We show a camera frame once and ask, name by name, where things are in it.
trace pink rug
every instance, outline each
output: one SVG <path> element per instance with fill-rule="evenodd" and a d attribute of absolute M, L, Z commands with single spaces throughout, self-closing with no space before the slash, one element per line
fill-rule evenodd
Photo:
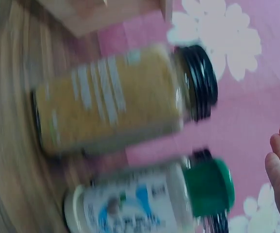
<path fill-rule="evenodd" d="M 229 165 L 236 190 L 231 233 L 280 233 L 264 169 L 280 126 L 280 0 L 175 0 L 173 24 L 153 13 L 99 32 L 104 56 L 165 42 L 201 43 L 218 76 L 210 120 L 126 149 L 131 166 L 208 147 Z"/>

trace glass jar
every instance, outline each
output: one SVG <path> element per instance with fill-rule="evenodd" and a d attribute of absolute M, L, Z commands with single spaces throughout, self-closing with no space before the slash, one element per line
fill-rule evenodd
<path fill-rule="evenodd" d="M 32 92 L 43 151 L 95 155 L 179 132 L 217 102 L 212 64 L 198 45 L 163 45 L 101 59 Z"/>
<path fill-rule="evenodd" d="M 234 203 L 230 172 L 209 158 L 189 158 L 102 176 L 64 201 L 72 233 L 227 233 Z"/>

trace black lid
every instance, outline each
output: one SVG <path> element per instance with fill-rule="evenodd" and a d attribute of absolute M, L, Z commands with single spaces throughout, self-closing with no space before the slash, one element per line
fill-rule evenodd
<path fill-rule="evenodd" d="M 190 89 L 189 95 L 196 97 L 196 117 L 199 121 L 210 117 L 211 106 L 217 102 L 218 89 L 216 76 L 211 61 L 205 50 L 199 45 L 178 48 L 187 63 L 190 75 L 187 75 L 187 85 L 193 82 L 194 90 Z"/>

